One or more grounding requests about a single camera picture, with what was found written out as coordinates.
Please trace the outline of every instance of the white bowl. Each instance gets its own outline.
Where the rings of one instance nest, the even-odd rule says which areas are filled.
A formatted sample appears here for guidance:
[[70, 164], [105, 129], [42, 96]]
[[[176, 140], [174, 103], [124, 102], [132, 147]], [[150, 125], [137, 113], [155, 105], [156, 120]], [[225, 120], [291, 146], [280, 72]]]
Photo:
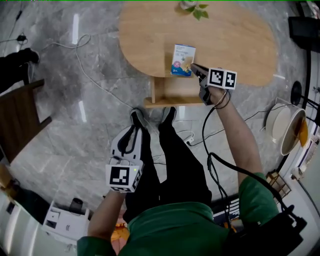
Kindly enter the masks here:
[[277, 103], [270, 110], [265, 123], [266, 133], [273, 141], [278, 141], [284, 134], [291, 118], [290, 109], [284, 104]]

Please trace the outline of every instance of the milk carton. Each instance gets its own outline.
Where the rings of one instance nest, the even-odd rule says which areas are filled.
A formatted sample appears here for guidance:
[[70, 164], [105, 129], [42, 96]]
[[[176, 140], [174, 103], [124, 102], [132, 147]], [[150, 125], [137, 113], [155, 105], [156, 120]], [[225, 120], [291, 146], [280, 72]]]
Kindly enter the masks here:
[[191, 63], [194, 62], [196, 48], [184, 45], [176, 44], [174, 46], [171, 74], [190, 77], [191, 76]]

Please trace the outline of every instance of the black pants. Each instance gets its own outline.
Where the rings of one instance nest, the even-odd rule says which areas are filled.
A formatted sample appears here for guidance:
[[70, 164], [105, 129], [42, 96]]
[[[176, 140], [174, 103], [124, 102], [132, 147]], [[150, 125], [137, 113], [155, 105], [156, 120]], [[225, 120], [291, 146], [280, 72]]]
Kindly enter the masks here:
[[202, 164], [195, 158], [171, 125], [159, 126], [160, 145], [166, 161], [167, 179], [159, 182], [150, 149], [150, 134], [142, 129], [141, 160], [143, 173], [134, 193], [127, 193], [123, 219], [129, 223], [147, 209], [172, 203], [200, 202], [210, 205]]
[[19, 81], [23, 81], [25, 85], [29, 84], [28, 62], [30, 61], [30, 48], [11, 53], [6, 57], [0, 57], [0, 93]]

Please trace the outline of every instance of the small box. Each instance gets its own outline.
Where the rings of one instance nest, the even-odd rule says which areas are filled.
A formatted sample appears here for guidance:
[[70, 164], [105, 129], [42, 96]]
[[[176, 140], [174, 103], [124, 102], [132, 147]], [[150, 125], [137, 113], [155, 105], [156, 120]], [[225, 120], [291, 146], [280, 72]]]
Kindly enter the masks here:
[[194, 62], [195, 53], [195, 47], [184, 44], [176, 44], [174, 46], [171, 74], [190, 77], [192, 74], [190, 66]]
[[105, 166], [105, 180], [108, 187], [118, 192], [135, 192], [142, 175], [138, 165]]
[[237, 72], [222, 68], [209, 68], [206, 84], [223, 89], [234, 90], [237, 83]]

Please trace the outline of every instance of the power strip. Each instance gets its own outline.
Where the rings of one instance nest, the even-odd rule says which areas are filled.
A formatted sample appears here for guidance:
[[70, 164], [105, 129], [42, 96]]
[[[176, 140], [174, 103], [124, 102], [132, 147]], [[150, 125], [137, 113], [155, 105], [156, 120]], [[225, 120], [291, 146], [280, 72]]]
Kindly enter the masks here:
[[193, 135], [189, 136], [188, 138], [186, 138], [183, 142], [188, 145], [188, 143], [192, 143], [195, 141], [195, 138]]

